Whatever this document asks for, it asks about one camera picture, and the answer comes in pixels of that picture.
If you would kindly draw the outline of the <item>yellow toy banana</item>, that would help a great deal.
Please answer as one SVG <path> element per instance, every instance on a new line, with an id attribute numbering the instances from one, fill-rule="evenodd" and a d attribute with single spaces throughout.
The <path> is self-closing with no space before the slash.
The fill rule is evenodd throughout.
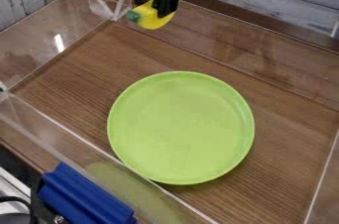
<path id="1" fill-rule="evenodd" d="M 126 14 L 130 22 L 147 30 L 158 30 L 165 27 L 173 20 L 175 13 L 171 13 L 163 18 L 158 17 L 158 10 L 153 7 L 154 0 L 134 7 Z"/>

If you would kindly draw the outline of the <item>green round plate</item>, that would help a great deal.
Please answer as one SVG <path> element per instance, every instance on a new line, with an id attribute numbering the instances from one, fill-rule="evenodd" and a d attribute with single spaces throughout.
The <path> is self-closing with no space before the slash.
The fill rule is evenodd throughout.
<path id="1" fill-rule="evenodd" d="M 242 163 L 255 141 L 255 116 L 217 77 L 169 71 L 134 82 L 107 116 L 113 150 L 131 170 L 167 184 L 214 180 Z"/>

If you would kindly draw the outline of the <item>blue plastic block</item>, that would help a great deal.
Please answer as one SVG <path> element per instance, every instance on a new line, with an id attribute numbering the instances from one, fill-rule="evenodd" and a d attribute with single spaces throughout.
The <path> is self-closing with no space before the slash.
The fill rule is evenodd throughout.
<path id="1" fill-rule="evenodd" d="M 66 163 L 43 174 L 38 196 L 71 224 L 138 224 L 134 209 Z"/>

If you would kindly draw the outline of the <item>clear acrylic front wall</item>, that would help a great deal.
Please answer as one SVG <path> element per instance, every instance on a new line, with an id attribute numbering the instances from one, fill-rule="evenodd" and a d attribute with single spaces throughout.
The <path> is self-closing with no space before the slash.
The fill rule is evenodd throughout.
<path id="1" fill-rule="evenodd" d="M 218 224 L 158 184 L 133 172 L 90 140 L 0 84 L 0 143 L 41 172 L 70 166 L 135 211 L 138 224 Z"/>

